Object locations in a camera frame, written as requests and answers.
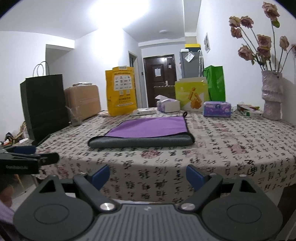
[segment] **calligraphy print tablecloth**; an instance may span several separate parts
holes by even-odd
[[[110,180],[101,190],[106,196],[173,203],[180,203],[193,192],[185,177],[188,164],[224,178],[246,174],[264,191],[296,183],[295,128],[284,122],[245,117],[236,112],[231,118],[206,118],[189,112],[188,128],[196,138],[192,146],[108,149],[87,146],[91,137],[105,134],[124,120],[160,116],[167,114],[96,116],[81,126],[56,132],[37,150],[57,152],[61,160],[56,165],[42,167],[38,177],[72,178],[104,163],[111,170]]]

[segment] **dried rose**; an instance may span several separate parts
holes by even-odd
[[[266,47],[259,46],[257,51],[260,56],[264,56],[266,59],[270,59],[270,49]]]
[[[230,17],[229,18],[229,25],[234,28],[240,27],[240,19],[235,16]]]
[[[245,60],[254,60],[253,52],[246,46],[243,45],[239,51],[239,56]]]
[[[268,18],[270,18],[272,21],[277,21],[277,17],[280,15],[277,11],[276,5],[263,2],[262,8],[264,9],[264,13]]]
[[[286,36],[282,36],[279,39],[279,45],[281,46],[281,48],[283,48],[285,51],[287,51],[287,48],[289,47],[290,43],[289,43]]]
[[[231,27],[231,35],[234,38],[240,39],[242,38],[242,31],[239,28]]]
[[[271,38],[265,35],[257,34],[259,46],[271,48]]]
[[[253,20],[249,16],[241,17],[241,25],[247,28],[252,28]]]

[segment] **vase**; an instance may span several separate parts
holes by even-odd
[[[283,102],[282,73],[262,71],[262,99],[265,100],[263,117],[278,121],[281,119]]]

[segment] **wooden door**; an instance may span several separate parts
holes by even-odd
[[[174,55],[144,58],[148,107],[156,107],[155,86],[175,85],[177,81]]]

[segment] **yellow shopping bag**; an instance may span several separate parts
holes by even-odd
[[[133,67],[106,70],[107,107],[111,116],[125,115],[137,109]]]

